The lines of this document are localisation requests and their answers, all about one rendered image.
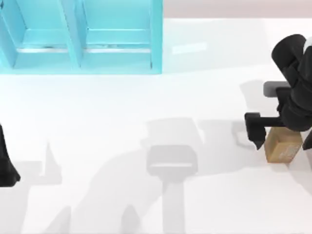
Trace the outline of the brown cardboard box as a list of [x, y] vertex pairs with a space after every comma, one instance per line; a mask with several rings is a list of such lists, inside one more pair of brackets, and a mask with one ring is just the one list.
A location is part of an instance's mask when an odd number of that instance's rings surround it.
[[268, 163], [291, 163], [303, 145], [300, 132], [272, 127], [264, 143]]

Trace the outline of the pale grey rounded box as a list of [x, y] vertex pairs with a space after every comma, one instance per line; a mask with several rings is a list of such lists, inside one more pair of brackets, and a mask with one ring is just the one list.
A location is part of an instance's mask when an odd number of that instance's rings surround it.
[[263, 84], [263, 95], [268, 98], [277, 97], [277, 88], [290, 88], [286, 81], [266, 81]]

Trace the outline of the light blue rack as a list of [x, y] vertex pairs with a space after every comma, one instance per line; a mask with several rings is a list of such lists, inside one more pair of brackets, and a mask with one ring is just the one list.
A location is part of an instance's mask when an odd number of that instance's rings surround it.
[[163, 0], [0, 0], [0, 74], [160, 74]]

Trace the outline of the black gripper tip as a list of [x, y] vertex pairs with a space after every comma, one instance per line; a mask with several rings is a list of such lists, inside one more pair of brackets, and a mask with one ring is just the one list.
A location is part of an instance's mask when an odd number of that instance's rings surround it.
[[0, 124], [0, 188], [13, 187], [20, 182], [20, 179], [20, 174], [9, 157], [3, 128]]

